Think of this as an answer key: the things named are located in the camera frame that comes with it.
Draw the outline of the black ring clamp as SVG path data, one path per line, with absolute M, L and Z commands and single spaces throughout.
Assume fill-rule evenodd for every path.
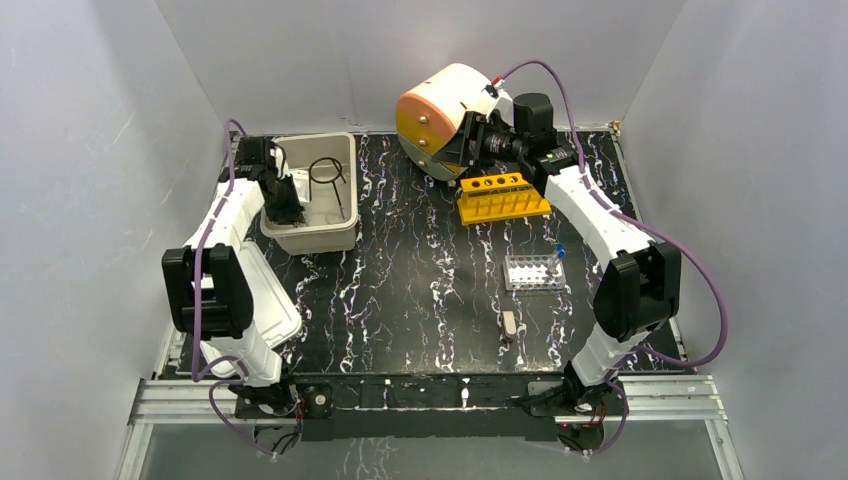
M 324 175 L 321 175 L 321 174 L 316 175 L 314 173 L 314 170 L 317 167 L 319 167 L 320 165 L 324 165 L 324 164 L 328 164 L 329 166 L 331 166 L 335 170 L 335 173 L 334 174 L 326 173 Z M 307 169 L 307 176 L 308 176 L 308 185 L 309 185 L 309 196 L 308 196 L 309 200 L 312 201 L 314 199 L 315 185 L 330 185 L 331 188 L 332 188 L 334 197 L 336 199 L 336 203 L 337 203 L 337 206 L 338 206 L 338 209 L 339 209 L 339 213 L 340 213 L 341 217 L 344 217 L 345 209 L 344 209 L 344 205 L 342 203 L 339 187 L 337 186 L 337 182 L 339 180 L 341 180 L 344 184 L 347 183 L 347 180 L 344 178 L 342 163 L 334 157 L 324 156 L 324 157 L 317 158 L 317 159 L 313 160 L 312 163 L 309 165 L 309 167 Z

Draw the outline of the white bin lid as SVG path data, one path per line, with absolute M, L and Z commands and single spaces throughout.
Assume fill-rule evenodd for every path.
M 193 338 L 191 374 L 266 387 L 282 375 L 274 349 L 299 334 L 303 320 L 259 247 L 217 245 L 201 256 L 189 246 L 162 258 L 176 330 Z

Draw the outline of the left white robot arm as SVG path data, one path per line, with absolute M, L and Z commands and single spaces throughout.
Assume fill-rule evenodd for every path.
M 194 379 L 237 375 L 262 388 L 260 403 L 271 414 L 286 416 L 299 391 L 281 379 L 283 360 L 274 349 L 296 336 L 303 320 L 247 234 L 264 214 L 290 219 L 299 197 L 280 171 L 285 151 L 271 138 L 241 138 L 227 156 L 204 220 L 183 246 L 163 254 L 169 308 L 175 329 L 193 340 Z

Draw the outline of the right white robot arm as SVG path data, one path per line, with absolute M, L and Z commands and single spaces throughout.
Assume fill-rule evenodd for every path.
M 438 163 L 461 167 L 496 161 L 517 165 L 523 179 L 579 232 L 603 268 L 593 299 L 595 325 L 564 369 L 565 405 L 590 413 L 603 399 L 615 369 L 636 346 L 679 310 L 682 254 L 633 225 L 591 179 L 576 140 L 553 125 L 553 106 L 542 93 L 512 101 L 512 120 L 490 108 L 465 107 Z

